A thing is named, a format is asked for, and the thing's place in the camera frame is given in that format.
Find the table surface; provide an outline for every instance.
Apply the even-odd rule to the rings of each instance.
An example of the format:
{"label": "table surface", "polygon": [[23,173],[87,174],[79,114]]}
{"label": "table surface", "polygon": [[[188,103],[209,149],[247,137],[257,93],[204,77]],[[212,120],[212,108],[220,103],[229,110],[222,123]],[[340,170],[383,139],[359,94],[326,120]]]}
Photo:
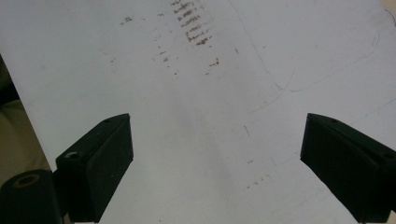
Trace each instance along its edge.
{"label": "table surface", "polygon": [[396,148],[395,39],[373,0],[0,2],[0,52],[53,169],[132,116],[101,223],[355,223],[299,160],[305,118]]}

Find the circular hole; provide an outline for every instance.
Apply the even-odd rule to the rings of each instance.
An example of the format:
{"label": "circular hole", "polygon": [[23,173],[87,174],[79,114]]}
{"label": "circular hole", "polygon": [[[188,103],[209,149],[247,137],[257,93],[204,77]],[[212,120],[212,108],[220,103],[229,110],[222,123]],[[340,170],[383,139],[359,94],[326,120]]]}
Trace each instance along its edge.
{"label": "circular hole", "polygon": [[64,157],[67,159],[76,159],[79,157],[79,155],[77,152],[69,152]]}
{"label": "circular hole", "polygon": [[33,185],[35,182],[37,182],[38,179],[40,179],[40,175],[36,175],[36,174],[26,175],[26,176],[23,176],[23,177],[17,179],[14,182],[13,187],[16,189],[25,188],[30,185]]}
{"label": "circular hole", "polygon": [[390,160],[391,159],[395,159],[395,156],[393,154],[390,154],[390,153],[385,153],[384,157],[387,158],[387,159],[390,159]]}

